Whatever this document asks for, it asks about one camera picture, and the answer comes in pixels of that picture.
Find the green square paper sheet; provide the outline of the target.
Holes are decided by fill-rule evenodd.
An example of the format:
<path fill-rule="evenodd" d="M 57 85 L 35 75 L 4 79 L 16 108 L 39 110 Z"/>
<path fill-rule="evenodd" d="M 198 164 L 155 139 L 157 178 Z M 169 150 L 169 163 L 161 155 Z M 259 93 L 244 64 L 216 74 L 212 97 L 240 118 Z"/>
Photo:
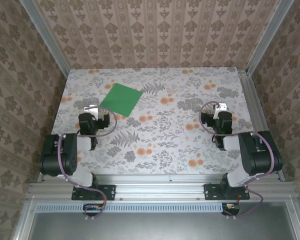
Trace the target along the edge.
<path fill-rule="evenodd" d="M 99 106 L 128 118 L 142 94 L 142 91 L 115 83 Z"/>

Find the grey metal sheet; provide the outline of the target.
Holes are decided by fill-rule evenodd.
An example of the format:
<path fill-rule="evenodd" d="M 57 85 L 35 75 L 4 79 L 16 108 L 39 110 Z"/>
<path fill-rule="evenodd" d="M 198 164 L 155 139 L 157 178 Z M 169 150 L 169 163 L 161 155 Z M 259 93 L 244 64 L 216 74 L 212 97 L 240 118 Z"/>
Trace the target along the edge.
<path fill-rule="evenodd" d="M 285 212 L 243 218 L 219 213 L 39 213 L 29 240 L 297 240 Z"/>

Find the floral patterned table mat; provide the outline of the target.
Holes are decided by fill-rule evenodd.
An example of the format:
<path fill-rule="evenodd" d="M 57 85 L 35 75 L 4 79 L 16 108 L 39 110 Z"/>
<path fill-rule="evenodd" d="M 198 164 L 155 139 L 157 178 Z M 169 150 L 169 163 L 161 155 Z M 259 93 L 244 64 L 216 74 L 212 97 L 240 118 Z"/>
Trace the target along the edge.
<path fill-rule="evenodd" d="M 224 174 L 235 170 L 239 151 L 221 151 L 200 125 L 209 101 L 225 103 L 234 133 L 253 129 L 235 67 L 78 69 L 68 76 L 53 134 L 74 133 L 78 116 L 100 105 L 116 85 L 138 90 L 129 116 L 111 115 L 93 151 L 80 151 L 78 163 L 94 174 Z"/>

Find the small black connector board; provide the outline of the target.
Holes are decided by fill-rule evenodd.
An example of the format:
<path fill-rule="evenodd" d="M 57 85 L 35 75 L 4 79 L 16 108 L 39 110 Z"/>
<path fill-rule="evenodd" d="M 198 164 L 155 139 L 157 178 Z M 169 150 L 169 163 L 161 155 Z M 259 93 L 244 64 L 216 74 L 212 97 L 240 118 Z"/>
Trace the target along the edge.
<path fill-rule="evenodd" d="M 88 203 L 83 205 L 83 211 L 100 212 L 103 209 L 103 203 Z"/>
<path fill-rule="evenodd" d="M 222 209 L 232 215 L 237 215 L 240 211 L 240 205 L 238 203 L 223 203 Z"/>

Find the aluminium table side rail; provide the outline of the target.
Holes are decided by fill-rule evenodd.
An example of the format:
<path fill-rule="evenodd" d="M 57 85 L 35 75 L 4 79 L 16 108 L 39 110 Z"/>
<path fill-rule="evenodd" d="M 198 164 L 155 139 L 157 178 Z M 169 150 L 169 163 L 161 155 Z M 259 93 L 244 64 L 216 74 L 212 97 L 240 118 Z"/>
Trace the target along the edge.
<path fill-rule="evenodd" d="M 269 127 L 252 76 L 248 75 L 244 68 L 238 68 L 237 72 L 241 82 L 242 91 L 246 100 L 253 129 L 257 132 L 268 131 Z"/>

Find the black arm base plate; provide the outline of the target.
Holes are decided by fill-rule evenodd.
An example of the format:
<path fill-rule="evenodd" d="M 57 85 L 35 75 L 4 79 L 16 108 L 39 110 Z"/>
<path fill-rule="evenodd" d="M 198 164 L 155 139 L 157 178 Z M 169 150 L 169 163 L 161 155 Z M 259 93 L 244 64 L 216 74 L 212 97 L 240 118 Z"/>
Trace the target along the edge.
<path fill-rule="evenodd" d="M 249 200 L 248 190 L 242 187 L 222 186 L 221 184 L 205 184 L 204 197 L 206 200 Z"/>
<path fill-rule="evenodd" d="M 116 186 L 111 184 L 100 184 L 98 189 L 106 196 L 107 201 L 113 201 L 116 195 Z M 102 201 L 103 196 L 97 191 L 73 187 L 71 199 L 73 201 Z"/>

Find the wide aluminium frame rail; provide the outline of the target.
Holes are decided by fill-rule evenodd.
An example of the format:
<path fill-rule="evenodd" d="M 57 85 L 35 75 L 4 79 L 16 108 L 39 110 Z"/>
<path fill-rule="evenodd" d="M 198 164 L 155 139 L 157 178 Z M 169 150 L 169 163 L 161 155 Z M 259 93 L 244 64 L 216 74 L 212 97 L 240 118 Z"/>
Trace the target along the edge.
<path fill-rule="evenodd" d="M 139 174 L 97 175 L 100 184 L 115 185 L 115 201 L 141 202 L 204 202 L 204 185 L 218 184 L 220 174 Z M 273 173 L 248 185 L 251 191 L 262 195 L 265 202 L 288 202 L 297 198 L 294 185 L 283 181 L 283 176 Z M 73 186 L 65 180 L 44 176 L 30 184 L 27 200 L 38 202 L 70 202 Z"/>

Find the aluminium frame post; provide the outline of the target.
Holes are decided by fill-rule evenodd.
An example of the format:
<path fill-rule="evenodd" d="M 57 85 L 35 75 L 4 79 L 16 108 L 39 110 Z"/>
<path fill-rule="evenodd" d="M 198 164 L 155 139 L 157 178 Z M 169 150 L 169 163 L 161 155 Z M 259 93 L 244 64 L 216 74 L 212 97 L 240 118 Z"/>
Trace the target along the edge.
<path fill-rule="evenodd" d="M 286 17 L 288 11 L 290 10 L 294 0 L 280 0 L 278 6 L 276 7 L 265 31 L 260 38 L 259 43 L 257 44 L 246 68 L 246 74 L 252 75 L 255 69 L 257 68 L 260 60 L 265 54 L 267 48 L 269 47 L 272 39 L 277 33 L 281 23 Z"/>
<path fill-rule="evenodd" d="M 58 45 L 54 38 L 53 31 L 49 29 L 49 25 L 46 23 L 43 14 L 40 13 L 38 7 L 33 2 L 33 0 L 20 0 L 23 7 L 25 8 L 27 14 L 32 20 L 37 31 L 41 35 L 44 43 L 48 47 L 48 50 L 55 59 L 57 65 L 62 71 L 63 75 L 67 78 L 71 70 L 66 57 L 62 51 L 62 48 Z"/>

